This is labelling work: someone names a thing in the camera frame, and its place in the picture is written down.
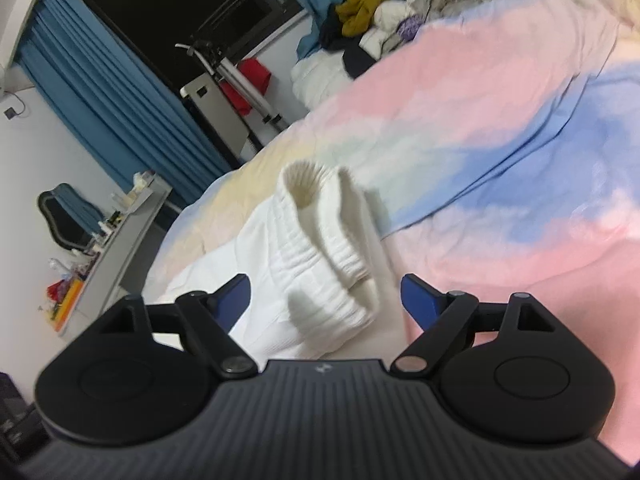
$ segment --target orange object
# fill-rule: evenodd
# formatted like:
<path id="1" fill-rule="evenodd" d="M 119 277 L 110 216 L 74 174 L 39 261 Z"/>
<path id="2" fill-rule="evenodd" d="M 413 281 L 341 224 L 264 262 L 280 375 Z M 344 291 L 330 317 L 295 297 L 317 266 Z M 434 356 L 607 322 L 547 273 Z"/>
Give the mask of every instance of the orange object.
<path id="1" fill-rule="evenodd" d="M 58 313 L 56 314 L 55 319 L 53 320 L 54 328 L 56 332 L 60 332 L 62 326 L 64 325 L 66 318 L 69 316 L 69 313 L 73 309 L 76 304 L 76 300 L 80 295 L 80 291 L 82 290 L 82 286 L 84 282 L 78 280 L 77 278 L 73 280 L 71 286 L 69 287 L 68 292 L 66 293 L 65 299 L 62 301 L 60 308 L 58 309 Z"/>
<path id="2" fill-rule="evenodd" d="M 47 298 L 49 298 L 51 301 L 59 301 L 60 298 L 58 297 L 58 290 L 60 290 L 60 285 L 62 285 L 63 282 L 64 280 L 60 280 L 53 285 L 49 285 L 47 287 Z"/>

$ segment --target pink fabric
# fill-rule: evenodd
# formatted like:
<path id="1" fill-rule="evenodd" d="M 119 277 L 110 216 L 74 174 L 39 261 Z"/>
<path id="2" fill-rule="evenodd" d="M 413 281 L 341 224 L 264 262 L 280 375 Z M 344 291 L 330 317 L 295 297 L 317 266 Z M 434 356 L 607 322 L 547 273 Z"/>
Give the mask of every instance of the pink fabric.
<path id="1" fill-rule="evenodd" d="M 607 247 L 592 247 L 594 259 L 584 255 L 584 266 L 568 270 L 552 254 L 538 261 L 548 276 L 527 283 L 527 259 L 509 263 L 511 279 L 502 285 L 483 285 L 474 277 L 492 270 L 501 274 L 503 261 L 464 262 L 462 272 L 455 262 L 430 260 L 430 251 L 420 236 L 418 224 L 385 240 L 398 278 L 412 272 L 439 290 L 465 290 L 482 301 L 504 302 L 511 293 L 526 290 L 541 301 L 577 335 L 606 365 L 616 383 L 616 400 L 601 441 L 627 463 L 640 460 L 640 242 L 622 240 Z M 590 248 L 583 247 L 583 252 Z M 408 320 L 413 340 L 421 330 Z"/>

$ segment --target window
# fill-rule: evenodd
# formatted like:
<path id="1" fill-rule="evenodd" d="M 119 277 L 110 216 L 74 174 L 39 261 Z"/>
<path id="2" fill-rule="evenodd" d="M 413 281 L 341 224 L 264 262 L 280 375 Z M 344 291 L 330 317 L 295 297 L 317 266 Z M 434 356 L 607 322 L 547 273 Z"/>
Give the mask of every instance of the window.
<path id="1" fill-rule="evenodd" d="M 295 15 L 295 0 L 84 0 L 174 92 L 202 73 L 175 43 L 209 40 L 233 61 Z"/>

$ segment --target bed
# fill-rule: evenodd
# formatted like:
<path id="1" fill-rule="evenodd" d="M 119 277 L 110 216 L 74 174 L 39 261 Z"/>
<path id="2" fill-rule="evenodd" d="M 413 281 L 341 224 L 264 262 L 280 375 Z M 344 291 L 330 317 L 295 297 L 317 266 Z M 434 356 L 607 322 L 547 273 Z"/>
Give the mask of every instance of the bed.
<path id="1" fill-rule="evenodd" d="M 376 9 L 372 25 L 360 39 L 359 46 L 372 60 L 379 61 L 413 40 L 415 26 L 405 27 L 403 23 L 412 20 L 419 23 L 439 20 L 442 17 L 453 18 L 465 9 L 487 1 L 491 0 L 387 0 Z M 404 33 L 398 34 L 400 30 L 404 30 Z M 353 81 L 347 70 L 348 61 L 343 61 L 343 56 L 348 56 L 344 50 L 329 52 L 321 48 L 300 59 L 293 67 L 293 94 L 306 108 L 315 110 Z"/>
<path id="2" fill-rule="evenodd" d="M 600 437 L 636 462 L 638 26 L 640 0 L 494 0 L 426 25 L 190 206 L 147 301 L 237 235 L 287 163 L 344 166 L 398 278 L 483 301 L 527 290 L 606 363 Z"/>

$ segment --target white jacket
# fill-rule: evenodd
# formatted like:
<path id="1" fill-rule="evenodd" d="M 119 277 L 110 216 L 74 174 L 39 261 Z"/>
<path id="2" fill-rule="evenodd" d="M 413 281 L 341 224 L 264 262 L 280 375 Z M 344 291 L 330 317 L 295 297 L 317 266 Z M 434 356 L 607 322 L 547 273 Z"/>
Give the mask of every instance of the white jacket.
<path id="1" fill-rule="evenodd" d="M 270 358 L 381 358 L 407 344 L 396 280 L 363 194 L 346 170 L 294 162 L 239 235 L 201 257 L 160 302 L 213 292 L 238 272 L 252 298 L 230 335 Z"/>

